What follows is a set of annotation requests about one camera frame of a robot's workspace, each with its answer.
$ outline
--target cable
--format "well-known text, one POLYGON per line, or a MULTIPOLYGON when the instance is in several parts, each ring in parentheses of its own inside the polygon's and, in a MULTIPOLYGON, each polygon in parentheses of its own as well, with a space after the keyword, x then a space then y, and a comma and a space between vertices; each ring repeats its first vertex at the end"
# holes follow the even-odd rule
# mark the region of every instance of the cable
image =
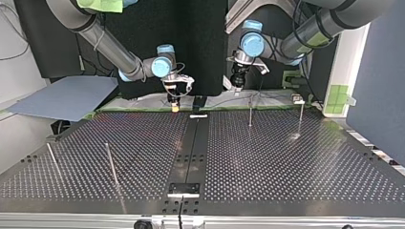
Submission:
POLYGON ((310 92, 313 94, 313 97, 315 97, 316 101, 318 102, 319 106, 321 106, 322 110, 324 110, 324 105, 321 103, 321 100, 316 96, 315 92, 313 91, 313 89, 312 89, 312 87, 311 87, 311 85, 309 83, 309 79, 308 79, 308 76, 307 76, 307 72, 306 72, 306 70, 304 68, 303 62, 300 63, 300 66, 302 68, 303 76, 307 81, 310 92))
MULTIPOLYGON (((6 9, 10 10, 10 11, 15 15, 15 17, 18 19, 18 21, 19 21, 20 17, 18 16, 18 13, 17 13, 11 6, 9 6, 9 5, 5 4, 5 3, 0 2, 0 7, 4 7, 4 8, 6 8, 6 9)), ((0 61, 15 59, 15 58, 20 57, 20 56, 24 55, 25 53, 27 53, 27 51, 30 49, 30 44, 29 44, 28 41, 27 41, 27 36, 26 36, 26 34, 24 33, 24 31, 21 29, 21 33, 20 33, 20 32, 18 31, 18 29, 17 29, 17 28, 13 25, 13 23, 10 21, 10 19, 7 17, 7 15, 6 15, 2 10, 0 10, 0 12, 1 12, 0 14, 2 15, 2 17, 3 17, 3 18, 6 20, 6 22, 11 26, 11 28, 15 31, 15 33, 17 33, 18 36, 19 36, 24 42, 27 43, 27 46, 26 46, 26 48, 25 48, 24 51, 22 51, 21 53, 19 53, 19 54, 17 54, 17 55, 14 55, 14 56, 5 57, 5 58, 0 58, 0 61)))
POLYGON ((176 73, 180 73, 181 71, 183 71, 185 69, 185 64, 182 62, 178 62, 178 63, 176 63, 176 65, 181 65, 181 68, 179 70, 176 70, 176 73))
POLYGON ((103 68, 103 69, 106 70, 106 71, 113 71, 113 70, 114 70, 114 68, 108 69, 107 67, 105 67, 105 66, 101 63, 101 60, 100 60, 100 52, 99 52, 99 51, 96 51, 96 55, 97 55, 98 64, 99 64, 99 66, 101 66, 101 68, 103 68))
POLYGON ((265 37, 265 36, 263 36, 263 38, 266 40, 268 45, 271 47, 272 51, 274 50, 277 54, 279 54, 280 56, 283 56, 287 60, 301 60, 301 59, 307 57, 309 54, 311 54, 313 52, 313 50, 311 50, 310 52, 304 53, 299 57, 291 58, 291 57, 288 57, 285 54, 283 54, 283 52, 277 50, 277 47, 278 47, 278 39, 277 38, 275 38, 276 42, 274 42, 273 37, 271 37, 271 41, 268 41, 267 37, 265 37))
POLYGON ((82 54, 82 50, 81 50, 81 47, 80 47, 80 43, 79 43, 79 40, 78 40, 77 33, 75 33, 75 40, 76 40, 76 44, 77 44, 77 51, 78 51, 79 58, 80 58, 81 60, 83 60, 83 62, 86 62, 88 65, 92 66, 92 67, 95 69, 94 75, 97 74, 97 71, 99 71, 99 72, 101 72, 101 73, 103 73, 103 74, 105 74, 105 75, 109 75, 109 73, 106 73, 105 71, 99 69, 95 63, 93 63, 92 61, 90 61, 90 60, 88 60, 88 59, 86 59, 86 58, 83 57, 83 54, 82 54))
POLYGON ((97 42, 96 42, 96 44, 95 44, 95 47, 93 48, 93 50, 94 50, 95 52, 97 52, 97 48, 98 48, 98 46, 100 45, 100 42, 101 42, 102 38, 104 37, 104 35, 105 35, 105 31, 102 31, 101 36, 97 39, 97 42))

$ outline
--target black gap strip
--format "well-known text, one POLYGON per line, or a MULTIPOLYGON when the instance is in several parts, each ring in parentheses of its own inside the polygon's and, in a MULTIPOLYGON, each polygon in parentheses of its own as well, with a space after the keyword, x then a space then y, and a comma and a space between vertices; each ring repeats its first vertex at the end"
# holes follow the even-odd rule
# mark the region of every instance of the black gap strip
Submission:
POLYGON ((188 156, 187 174, 185 176, 185 182, 184 183, 187 183, 187 180, 188 180, 188 174, 189 174, 190 166, 191 166, 191 157, 193 156, 193 152, 194 152, 194 144, 196 143, 197 130, 199 130, 199 122, 200 122, 200 119, 198 118, 197 119, 196 130, 194 131, 194 135, 193 135, 193 144, 191 145, 191 151, 190 151, 190 154, 188 156))

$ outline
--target green tape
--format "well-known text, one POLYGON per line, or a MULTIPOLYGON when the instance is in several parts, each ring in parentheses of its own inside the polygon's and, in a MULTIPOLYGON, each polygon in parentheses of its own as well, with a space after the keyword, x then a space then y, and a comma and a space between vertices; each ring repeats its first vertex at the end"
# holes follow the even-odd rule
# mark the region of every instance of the green tape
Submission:
MULTIPOLYGON (((307 44, 316 47, 316 46, 321 46, 321 45, 327 44, 328 42, 329 42, 329 39, 322 32, 318 32, 307 42, 307 44)), ((297 51, 300 53, 307 53, 307 52, 310 52, 311 49, 306 46, 302 46, 297 51)))
POLYGON ((348 101, 348 91, 347 85, 331 85, 325 113, 341 115, 348 101))
POLYGON ((299 70, 294 70, 294 71, 284 71, 283 72, 283 83, 282 87, 284 88, 299 88, 299 85, 292 85, 289 82, 286 82, 287 77, 295 77, 295 78, 300 78, 301 77, 301 71, 299 70))
POLYGON ((77 4, 81 8, 104 12, 122 12, 124 7, 123 0, 77 0, 77 4))

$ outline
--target metal post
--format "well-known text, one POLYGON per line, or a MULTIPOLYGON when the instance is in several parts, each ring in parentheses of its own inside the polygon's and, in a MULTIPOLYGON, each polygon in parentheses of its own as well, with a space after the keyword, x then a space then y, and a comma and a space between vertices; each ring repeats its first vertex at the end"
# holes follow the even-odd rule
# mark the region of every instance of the metal post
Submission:
POLYGON ((108 159, 110 160, 110 165, 111 165, 111 170, 113 171, 114 180, 116 182, 116 185, 119 185, 117 173, 116 173, 116 166, 114 165, 113 156, 112 156, 111 150, 110 150, 110 144, 105 143, 105 150, 107 151, 108 159))
POLYGON ((300 123, 301 123, 301 122, 302 122, 302 120, 303 120, 304 106, 305 106, 305 103, 303 103, 303 104, 301 105, 300 123))
POLYGON ((250 100, 249 100, 249 127, 253 126, 253 124, 252 124, 252 119, 253 119, 253 96, 254 95, 252 95, 250 97, 250 100))
POLYGON ((50 154, 51 154, 51 157, 52 157, 53 162, 54 162, 55 164, 57 164, 57 160, 56 160, 56 157, 54 157, 53 149, 52 149, 51 144, 50 144, 50 143, 47 143, 47 146, 48 146, 48 150, 49 150, 49 152, 50 152, 50 154))

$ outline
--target green label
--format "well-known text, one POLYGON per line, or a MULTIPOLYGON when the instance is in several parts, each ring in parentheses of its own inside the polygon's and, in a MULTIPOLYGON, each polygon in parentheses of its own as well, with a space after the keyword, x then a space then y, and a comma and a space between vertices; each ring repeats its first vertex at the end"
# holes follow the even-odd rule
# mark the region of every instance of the green label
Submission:
MULTIPOLYGON (((320 46, 329 42, 329 39, 324 36, 322 32, 316 33, 307 43, 311 46, 320 46)), ((297 50, 299 53, 307 53, 310 52, 311 49, 305 46, 302 46, 300 49, 297 50)))

